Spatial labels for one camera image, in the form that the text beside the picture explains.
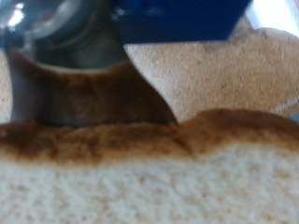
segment white bread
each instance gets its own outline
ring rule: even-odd
[[[182,124],[0,126],[0,223],[298,223],[299,126],[246,110]]]

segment toasted crust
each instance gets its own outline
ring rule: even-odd
[[[38,120],[0,126],[0,160],[95,165],[149,158],[194,158],[232,143],[299,152],[299,125],[272,114],[215,109],[182,124],[58,127]]]

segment blue handle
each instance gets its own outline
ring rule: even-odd
[[[111,0],[124,43],[226,40],[250,0]]]

